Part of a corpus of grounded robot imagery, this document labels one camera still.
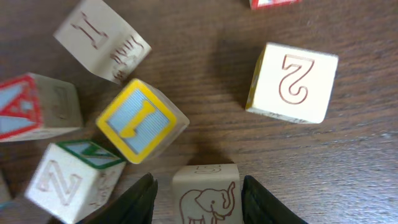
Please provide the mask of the number 2 wooden block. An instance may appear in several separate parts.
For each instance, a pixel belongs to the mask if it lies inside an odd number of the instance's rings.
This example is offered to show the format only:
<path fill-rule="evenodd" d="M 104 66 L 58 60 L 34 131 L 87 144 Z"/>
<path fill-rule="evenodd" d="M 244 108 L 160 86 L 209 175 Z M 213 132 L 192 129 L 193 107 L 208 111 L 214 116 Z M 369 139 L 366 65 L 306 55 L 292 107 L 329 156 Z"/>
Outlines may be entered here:
<path fill-rule="evenodd" d="M 254 71 L 245 110 L 298 124 L 326 116 L 339 57 L 268 42 Z"/>

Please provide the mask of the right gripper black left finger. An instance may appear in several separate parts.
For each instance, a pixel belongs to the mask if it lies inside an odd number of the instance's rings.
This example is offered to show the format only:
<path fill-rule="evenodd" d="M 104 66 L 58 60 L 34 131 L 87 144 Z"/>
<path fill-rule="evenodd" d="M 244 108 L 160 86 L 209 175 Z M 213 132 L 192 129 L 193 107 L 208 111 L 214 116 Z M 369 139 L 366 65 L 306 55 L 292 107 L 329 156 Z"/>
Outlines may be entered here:
<path fill-rule="evenodd" d="M 106 210 L 87 224 L 151 224 L 158 181 L 151 173 L 142 176 Z"/>

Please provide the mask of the elephant wooden block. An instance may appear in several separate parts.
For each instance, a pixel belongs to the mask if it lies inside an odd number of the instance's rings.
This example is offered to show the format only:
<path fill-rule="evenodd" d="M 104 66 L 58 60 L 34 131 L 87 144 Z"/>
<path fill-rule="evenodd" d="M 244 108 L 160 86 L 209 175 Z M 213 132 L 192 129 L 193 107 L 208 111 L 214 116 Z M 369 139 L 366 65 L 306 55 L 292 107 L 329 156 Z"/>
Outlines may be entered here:
<path fill-rule="evenodd" d="M 243 224 L 236 164 L 184 166 L 173 176 L 175 223 Z"/>

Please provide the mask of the yellow framed I block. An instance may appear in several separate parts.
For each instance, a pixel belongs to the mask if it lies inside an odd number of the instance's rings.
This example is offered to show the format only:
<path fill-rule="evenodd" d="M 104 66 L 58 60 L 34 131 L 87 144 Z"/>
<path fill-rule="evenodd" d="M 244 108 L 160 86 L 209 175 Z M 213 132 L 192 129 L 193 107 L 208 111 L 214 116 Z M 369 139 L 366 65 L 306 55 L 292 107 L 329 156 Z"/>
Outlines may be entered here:
<path fill-rule="evenodd" d="M 133 164 L 159 155 L 190 124 L 161 91 L 134 78 L 96 120 L 96 125 Z"/>

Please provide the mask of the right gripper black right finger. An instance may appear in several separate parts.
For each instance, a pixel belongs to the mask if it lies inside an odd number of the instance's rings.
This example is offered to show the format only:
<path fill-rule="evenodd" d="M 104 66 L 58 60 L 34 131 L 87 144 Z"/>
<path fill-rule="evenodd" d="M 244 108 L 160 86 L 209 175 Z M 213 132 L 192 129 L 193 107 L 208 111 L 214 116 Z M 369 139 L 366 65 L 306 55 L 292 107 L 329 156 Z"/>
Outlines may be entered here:
<path fill-rule="evenodd" d="M 245 224 L 308 224 L 251 175 L 244 177 L 241 198 Z"/>

